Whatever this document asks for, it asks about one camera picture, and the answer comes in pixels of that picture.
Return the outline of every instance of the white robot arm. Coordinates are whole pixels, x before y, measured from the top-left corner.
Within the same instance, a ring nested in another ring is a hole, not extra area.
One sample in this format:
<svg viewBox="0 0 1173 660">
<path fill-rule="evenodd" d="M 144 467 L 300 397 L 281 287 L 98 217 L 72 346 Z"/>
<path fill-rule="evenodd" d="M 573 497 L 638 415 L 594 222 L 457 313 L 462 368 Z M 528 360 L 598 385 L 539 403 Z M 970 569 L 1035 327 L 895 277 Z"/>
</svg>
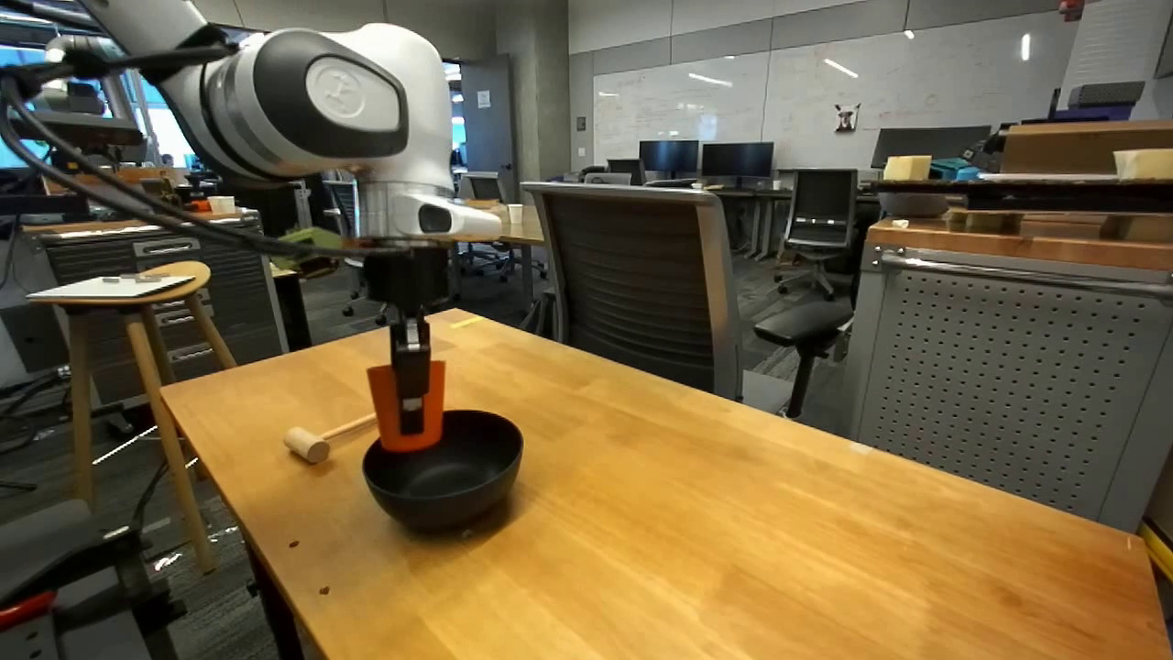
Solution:
<svg viewBox="0 0 1173 660">
<path fill-rule="evenodd" d="M 159 54 L 220 33 L 186 0 L 82 0 L 127 50 Z M 358 236 L 495 236 L 498 217 L 449 201 L 449 99 L 441 50 L 398 27 L 275 29 L 238 54 L 148 68 L 189 148 L 240 178 L 343 167 Z"/>
</svg>

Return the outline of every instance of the cabinet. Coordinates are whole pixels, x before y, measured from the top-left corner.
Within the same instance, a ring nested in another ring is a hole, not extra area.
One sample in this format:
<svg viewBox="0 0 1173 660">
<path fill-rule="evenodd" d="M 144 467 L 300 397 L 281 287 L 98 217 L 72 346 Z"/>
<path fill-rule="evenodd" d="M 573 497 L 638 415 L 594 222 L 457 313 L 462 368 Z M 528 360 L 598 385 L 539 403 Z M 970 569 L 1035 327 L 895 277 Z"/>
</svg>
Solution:
<svg viewBox="0 0 1173 660">
<path fill-rule="evenodd" d="M 240 231 L 261 231 L 255 221 L 233 221 Z M 281 315 L 267 259 L 238 245 L 170 236 L 149 222 L 62 222 L 35 231 L 44 258 L 57 282 L 78 282 L 112 270 L 148 270 L 170 259 L 203 259 L 212 267 L 205 305 L 238 364 L 284 351 Z M 154 336 L 162 346 L 162 370 L 171 381 L 216 370 L 212 348 L 198 336 L 183 305 L 154 307 Z M 140 397 L 140 375 L 116 318 L 90 318 L 90 370 L 104 403 Z"/>
<path fill-rule="evenodd" d="M 1115 527 L 1170 457 L 1173 245 L 877 222 L 851 436 Z"/>
</svg>

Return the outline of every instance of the wooden table top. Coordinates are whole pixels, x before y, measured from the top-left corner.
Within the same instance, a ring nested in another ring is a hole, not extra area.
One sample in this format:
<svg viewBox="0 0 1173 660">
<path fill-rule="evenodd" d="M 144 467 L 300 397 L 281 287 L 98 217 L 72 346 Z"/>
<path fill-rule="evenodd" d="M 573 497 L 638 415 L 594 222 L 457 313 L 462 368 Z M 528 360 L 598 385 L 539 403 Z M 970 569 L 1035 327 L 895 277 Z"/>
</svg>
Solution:
<svg viewBox="0 0 1173 660">
<path fill-rule="evenodd" d="M 495 530 L 419 539 L 288 424 L 371 415 L 383 330 L 166 398 L 327 655 L 1165 655 L 1136 534 L 469 313 L 434 315 L 447 412 L 522 424 Z"/>
</svg>

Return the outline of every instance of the chair backrest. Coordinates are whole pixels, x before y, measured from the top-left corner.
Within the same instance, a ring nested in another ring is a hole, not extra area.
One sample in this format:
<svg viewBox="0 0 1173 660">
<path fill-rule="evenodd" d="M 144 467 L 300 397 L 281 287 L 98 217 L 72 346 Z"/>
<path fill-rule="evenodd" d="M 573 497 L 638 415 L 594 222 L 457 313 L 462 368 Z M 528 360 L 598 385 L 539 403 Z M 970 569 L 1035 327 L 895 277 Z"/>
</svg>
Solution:
<svg viewBox="0 0 1173 660">
<path fill-rule="evenodd" d="M 784 245 L 790 249 L 851 249 L 855 239 L 855 167 L 800 167 Z"/>
<path fill-rule="evenodd" d="M 552 275 L 552 336 L 739 398 L 727 214 L 678 186 L 523 182 Z"/>
</svg>

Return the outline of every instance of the black bowl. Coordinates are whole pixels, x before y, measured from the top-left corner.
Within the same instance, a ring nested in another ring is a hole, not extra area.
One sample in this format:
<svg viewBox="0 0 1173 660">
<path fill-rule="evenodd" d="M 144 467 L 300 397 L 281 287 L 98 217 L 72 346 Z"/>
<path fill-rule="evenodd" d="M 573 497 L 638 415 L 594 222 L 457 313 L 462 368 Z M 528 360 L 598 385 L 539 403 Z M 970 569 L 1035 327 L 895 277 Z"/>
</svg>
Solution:
<svg viewBox="0 0 1173 660">
<path fill-rule="evenodd" d="M 447 530 L 465 527 L 495 509 L 522 461 L 522 428 L 487 412 L 443 412 L 443 436 L 424 452 L 368 447 L 363 478 L 371 495 L 402 527 Z"/>
</svg>

